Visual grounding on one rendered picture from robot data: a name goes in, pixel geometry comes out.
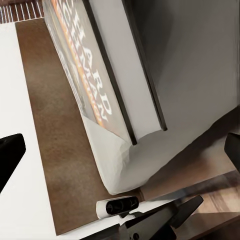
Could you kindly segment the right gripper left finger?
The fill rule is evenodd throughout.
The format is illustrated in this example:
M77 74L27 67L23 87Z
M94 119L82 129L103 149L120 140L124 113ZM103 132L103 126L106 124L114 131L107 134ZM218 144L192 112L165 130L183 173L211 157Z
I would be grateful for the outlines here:
M0 193L26 153L22 133L0 138Z

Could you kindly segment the hardback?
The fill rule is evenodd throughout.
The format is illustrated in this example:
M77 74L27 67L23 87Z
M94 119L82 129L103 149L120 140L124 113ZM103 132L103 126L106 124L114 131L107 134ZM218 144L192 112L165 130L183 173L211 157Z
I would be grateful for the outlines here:
M137 145L166 131L129 0L42 0L44 20L82 115Z

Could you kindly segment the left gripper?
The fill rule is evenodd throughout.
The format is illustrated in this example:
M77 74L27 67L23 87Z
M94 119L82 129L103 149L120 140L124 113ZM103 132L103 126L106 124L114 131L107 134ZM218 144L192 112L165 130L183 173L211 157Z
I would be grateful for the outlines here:
M176 240L171 226L179 228L204 202L198 195L180 206L172 204L123 223L111 240Z

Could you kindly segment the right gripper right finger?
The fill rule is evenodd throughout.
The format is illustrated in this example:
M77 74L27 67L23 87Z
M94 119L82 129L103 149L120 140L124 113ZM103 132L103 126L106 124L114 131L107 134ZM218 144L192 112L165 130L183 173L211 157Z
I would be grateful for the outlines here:
M229 133L227 135L224 151L240 173L240 135Z

